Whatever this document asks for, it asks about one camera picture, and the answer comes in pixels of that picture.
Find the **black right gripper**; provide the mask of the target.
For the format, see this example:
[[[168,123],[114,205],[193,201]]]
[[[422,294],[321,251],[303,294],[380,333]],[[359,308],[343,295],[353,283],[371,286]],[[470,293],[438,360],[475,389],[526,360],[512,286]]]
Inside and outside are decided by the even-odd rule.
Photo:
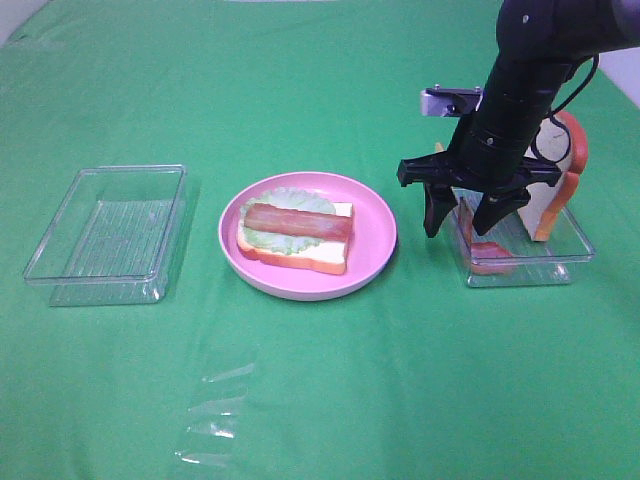
[[[536,131],[527,122],[507,119],[495,123],[479,113],[466,114],[458,121],[446,150],[402,160],[397,170],[400,184],[424,183],[427,237],[438,234],[453,209],[450,186],[484,193],[472,220],[475,232],[483,236],[528,204],[531,195],[524,187],[556,185],[561,170],[554,162],[525,155]]]

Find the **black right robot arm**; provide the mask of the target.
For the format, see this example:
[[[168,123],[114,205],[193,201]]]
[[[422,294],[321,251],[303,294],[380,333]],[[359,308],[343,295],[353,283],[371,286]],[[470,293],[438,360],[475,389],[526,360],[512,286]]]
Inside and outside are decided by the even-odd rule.
[[[463,111],[448,148],[400,162],[401,185],[420,182],[424,230],[437,235],[456,206],[454,188],[482,193],[473,218],[486,234],[530,200],[528,186],[555,185],[559,167],[526,152],[561,86],[602,52],[639,44],[636,1],[505,1],[496,24],[498,56],[480,102]]]

